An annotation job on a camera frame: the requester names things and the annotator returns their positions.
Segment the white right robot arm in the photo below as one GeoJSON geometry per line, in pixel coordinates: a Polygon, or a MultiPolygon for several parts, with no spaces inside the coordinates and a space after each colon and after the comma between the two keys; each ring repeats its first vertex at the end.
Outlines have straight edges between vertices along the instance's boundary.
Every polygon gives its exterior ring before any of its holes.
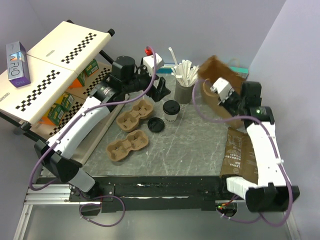
{"type": "Polygon", "coordinates": [[[234,119],[243,121],[252,143],[257,165],[257,183],[242,176],[230,176],[218,187],[223,199],[238,195],[245,200],[250,212],[285,212],[299,197],[300,190],[292,185],[283,167],[276,141],[276,125],[270,107],[262,106],[262,86],[245,81],[237,93],[220,77],[211,87],[218,95],[219,105],[234,119]]]}

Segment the white paper coffee cup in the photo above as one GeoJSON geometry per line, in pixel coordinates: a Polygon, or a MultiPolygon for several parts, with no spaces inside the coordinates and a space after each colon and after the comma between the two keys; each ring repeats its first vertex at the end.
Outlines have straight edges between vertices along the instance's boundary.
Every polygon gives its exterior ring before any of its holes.
{"type": "Polygon", "coordinates": [[[179,110],[168,111],[166,109],[164,109],[163,111],[164,111],[164,119],[169,123],[175,122],[180,112],[179,110]]]}

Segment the black plastic cup lid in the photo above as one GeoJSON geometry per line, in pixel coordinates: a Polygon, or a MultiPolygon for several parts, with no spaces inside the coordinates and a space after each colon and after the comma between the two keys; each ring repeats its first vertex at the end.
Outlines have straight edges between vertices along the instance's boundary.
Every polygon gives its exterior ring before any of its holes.
{"type": "Polygon", "coordinates": [[[152,133],[160,133],[165,128],[165,123],[159,117],[152,117],[148,120],[147,127],[152,133]]]}

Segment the brown pulp cup carrier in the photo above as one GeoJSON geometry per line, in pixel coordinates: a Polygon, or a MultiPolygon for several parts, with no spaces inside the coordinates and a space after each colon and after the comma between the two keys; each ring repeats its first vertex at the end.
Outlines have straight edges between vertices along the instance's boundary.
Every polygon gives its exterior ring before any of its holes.
{"type": "Polygon", "coordinates": [[[154,105],[145,99],[136,101],[131,110],[121,113],[116,118],[116,123],[124,132],[130,133],[137,129],[140,120],[145,120],[153,113],[154,105]]]}

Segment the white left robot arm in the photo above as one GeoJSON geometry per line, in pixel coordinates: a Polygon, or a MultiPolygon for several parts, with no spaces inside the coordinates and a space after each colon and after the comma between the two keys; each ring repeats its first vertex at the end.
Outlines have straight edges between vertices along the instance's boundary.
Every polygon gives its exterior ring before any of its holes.
{"type": "Polygon", "coordinates": [[[142,91],[154,102],[167,96],[170,90],[166,88],[165,79],[156,75],[163,65],[157,53],[143,57],[140,66],[130,56],[118,57],[67,124],[46,142],[36,142],[34,148],[42,166],[62,183],[78,188],[87,201],[95,200],[101,194],[99,183],[72,160],[75,150],[117,105],[128,103],[127,94],[142,91]]]}

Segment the brown paper bag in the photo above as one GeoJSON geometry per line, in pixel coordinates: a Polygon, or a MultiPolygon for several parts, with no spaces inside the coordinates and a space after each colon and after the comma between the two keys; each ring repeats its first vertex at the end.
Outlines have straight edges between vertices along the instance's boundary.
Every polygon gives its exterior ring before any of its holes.
{"type": "Polygon", "coordinates": [[[246,81],[239,73],[233,71],[216,55],[209,57],[198,69],[200,91],[204,102],[222,119],[232,115],[220,104],[230,93],[240,93],[241,85],[246,81]]]}

